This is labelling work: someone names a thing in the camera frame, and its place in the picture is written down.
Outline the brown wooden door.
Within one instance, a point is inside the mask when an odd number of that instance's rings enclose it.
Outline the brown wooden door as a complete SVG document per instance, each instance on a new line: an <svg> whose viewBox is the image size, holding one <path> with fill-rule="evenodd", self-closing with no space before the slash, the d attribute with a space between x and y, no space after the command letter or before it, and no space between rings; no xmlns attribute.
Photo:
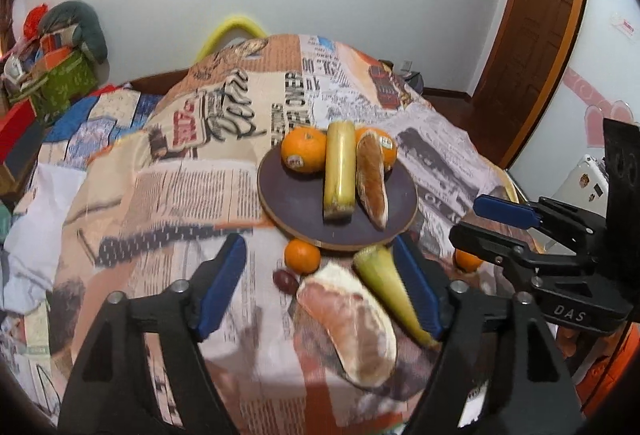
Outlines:
<svg viewBox="0 0 640 435"><path fill-rule="evenodd" d="M585 0L506 0L500 26L472 96L478 151L507 168L559 83Z"/></svg>

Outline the yellow hoop behind bed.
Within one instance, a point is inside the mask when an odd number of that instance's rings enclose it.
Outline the yellow hoop behind bed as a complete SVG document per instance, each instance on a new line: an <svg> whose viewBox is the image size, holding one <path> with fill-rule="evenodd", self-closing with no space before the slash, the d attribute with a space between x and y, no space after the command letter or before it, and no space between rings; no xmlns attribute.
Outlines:
<svg viewBox="0 0 640 435"><path fill-rule="evenodd" d="M243 15L232 15L226 18L212 32L209 33L204 44L196 54L194 62L200 62L206 56L216 51L219 44L230 34L241 32L247 34L250 38L263 39L267 36L265 30L253 19Z"/></svg>

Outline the small mandarin right side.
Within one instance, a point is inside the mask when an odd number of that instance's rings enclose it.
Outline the small mandarin right side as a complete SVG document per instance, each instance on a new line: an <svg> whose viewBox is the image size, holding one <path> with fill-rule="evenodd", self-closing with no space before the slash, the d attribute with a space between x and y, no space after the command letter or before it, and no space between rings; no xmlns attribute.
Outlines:
<svg viewBox="0 0 640 435"><path fill-rule="evenodd" d="M454 250L454 265L463 273L475 273L484 261L471 253L456 249Z"/></svg>

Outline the newspaper print bed cover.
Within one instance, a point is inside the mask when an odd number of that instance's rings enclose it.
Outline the newspaper print bed cover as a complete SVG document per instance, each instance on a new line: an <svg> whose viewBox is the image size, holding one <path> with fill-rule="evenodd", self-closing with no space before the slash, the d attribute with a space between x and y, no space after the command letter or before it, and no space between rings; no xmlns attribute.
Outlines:
<svg viewBox="0 0 640 435"><path fill-rule="evenodd" d="M396 140L418 195L410 229L445 266L449 230L471 216L474 198L515 195L506 173L403 78L321 36L250 39L202 59L161 99L122 88L58 120L9 242L12 263L32 254L47 263L47 293L26 316L11 315L1 336L15 379L51 423L107 294L160 292L229 233L246 240L248 261L200 350L239 430L378 434L409 418L430 355L396 333L387 384L360 389L321 325L271 280L291 235L260 204L259 163L288 132L337 120Z"/></svg>

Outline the white device with stickers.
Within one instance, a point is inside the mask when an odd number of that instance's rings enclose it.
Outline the white device with stickers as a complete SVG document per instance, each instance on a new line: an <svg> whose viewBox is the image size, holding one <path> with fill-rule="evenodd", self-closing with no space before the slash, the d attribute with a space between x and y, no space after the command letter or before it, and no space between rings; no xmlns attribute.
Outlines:
<svg viewBox="0 0 640 435"><path fill-rule="evenodd" d="M604 162L584 155L552 199L573 204L604 218L608 205L608 175L605 174Z"/></svg>

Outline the pink striped curtain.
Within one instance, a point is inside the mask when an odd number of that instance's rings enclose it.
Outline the pink striped curtain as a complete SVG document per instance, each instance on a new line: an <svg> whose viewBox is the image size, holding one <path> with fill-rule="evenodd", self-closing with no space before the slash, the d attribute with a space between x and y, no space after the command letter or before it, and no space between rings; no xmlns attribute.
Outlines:
<svg viewBox="0 0 640 435"><path fill-rule="evenodd" d="M1 55L6 54L16 43L13 32L13 5L15 0L0 0L0 45Z"/></svg>

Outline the dark red grape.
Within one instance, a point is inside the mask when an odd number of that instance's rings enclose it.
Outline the dark red grape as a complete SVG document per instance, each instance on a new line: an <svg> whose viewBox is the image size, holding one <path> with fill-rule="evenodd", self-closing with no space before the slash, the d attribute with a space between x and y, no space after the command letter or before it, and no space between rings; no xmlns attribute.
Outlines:
<svg viewBox="0 0 640 435"><path fill-rule="evenodd" d="M289 296L294 296L299 287L296 277L285 269L275 270L272 273L272 282L280 292Z"/></svg>

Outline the orange with Dole sticker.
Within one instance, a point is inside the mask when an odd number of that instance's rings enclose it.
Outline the orange with Dole sticker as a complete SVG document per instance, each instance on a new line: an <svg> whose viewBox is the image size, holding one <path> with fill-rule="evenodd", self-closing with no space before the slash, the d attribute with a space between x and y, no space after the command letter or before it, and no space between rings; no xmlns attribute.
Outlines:
<svg viewBox="0 0 640 435"><path fill-rule="evenodd" d="M359 128L356 129L356 143L359 143L360 138L365 132L375 132L376 136L378 136L378 143L383 152L384 170L390 172L397 160L397 144L395 140L384 130L374 128L373 126L359 126Z"/></svg>

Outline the dark purple round plate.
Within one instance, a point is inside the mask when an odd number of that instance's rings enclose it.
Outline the dark purple round plate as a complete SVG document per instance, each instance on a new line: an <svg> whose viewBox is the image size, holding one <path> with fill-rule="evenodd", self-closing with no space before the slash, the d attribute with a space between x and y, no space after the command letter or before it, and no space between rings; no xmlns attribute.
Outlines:
<svg viewBox="0 0 640 435"><path fill-rule="evenodd" d="M282 163L280 148L271 148L257 170L257 191L268 216L288 236L329 251L356 252L370 244L388 244L406 231L418 210L416 184L398 162L386 175L388 222L377 229L361 204L352 216L327 221L323 217L323 177L295 173Z"/></svg>

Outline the red and blue box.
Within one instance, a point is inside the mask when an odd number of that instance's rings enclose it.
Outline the red and blue box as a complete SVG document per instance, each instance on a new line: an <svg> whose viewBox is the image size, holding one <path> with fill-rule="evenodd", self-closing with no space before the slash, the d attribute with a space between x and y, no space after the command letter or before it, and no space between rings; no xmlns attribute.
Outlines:
<svg viewBox="0 0 640 435"><path fill-rule="evenodd" d="M15 104L1 118L1 195L17 192L37 159L44 127L28 100Z"/></svg>

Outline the yellow sugarcane piece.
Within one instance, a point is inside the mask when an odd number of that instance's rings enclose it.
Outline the yellow sugarcane piece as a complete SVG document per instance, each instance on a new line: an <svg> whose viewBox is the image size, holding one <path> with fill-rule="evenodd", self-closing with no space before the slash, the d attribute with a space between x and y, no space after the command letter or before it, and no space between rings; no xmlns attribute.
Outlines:
<svg viewBox="0 0 640 435"><path fill-rule="evenodd" d="M335 121L326 130L323 218L350 218L356 208L356 135L352 121Z"/></svg>

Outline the green patterned box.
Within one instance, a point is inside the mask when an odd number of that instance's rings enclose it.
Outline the green patterned box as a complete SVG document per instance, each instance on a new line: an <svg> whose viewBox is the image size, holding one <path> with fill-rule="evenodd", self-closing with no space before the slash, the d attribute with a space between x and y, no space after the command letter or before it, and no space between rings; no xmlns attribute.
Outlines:
<svg viewBox="0 0 640 435"><path fill-rule="evenodd" d="M50 125L58 120L77 99L85 97L98 86L88 58L73 51L52 70L21 88L9 98L11 106L24 102L32 105L36 119Z"/></svg>

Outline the small mandarin near plate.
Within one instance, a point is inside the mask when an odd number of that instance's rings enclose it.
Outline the small mandarin near plate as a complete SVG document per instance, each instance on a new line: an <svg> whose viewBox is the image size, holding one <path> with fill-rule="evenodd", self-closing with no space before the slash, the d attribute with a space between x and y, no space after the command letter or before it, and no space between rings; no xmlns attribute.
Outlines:
<svg viewBox="0 0 640 435"><path fill-rule="evenodd" d="M318 247L299 239L291 240L283 252L284 264L297 275L314 273L321 264Z"/></svg>

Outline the orange with barcode sticker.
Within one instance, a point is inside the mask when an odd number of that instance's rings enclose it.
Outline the orange with barcode sticker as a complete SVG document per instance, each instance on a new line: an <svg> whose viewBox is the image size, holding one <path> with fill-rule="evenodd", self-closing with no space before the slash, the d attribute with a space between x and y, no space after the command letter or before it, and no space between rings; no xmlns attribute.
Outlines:
<svg viewBox="0 0 640 435"><path fill-rule="evenodd" d="M297 173L314 174L326 165L326 133L310 126L299 126L280 143L281 160Z"/></svg>

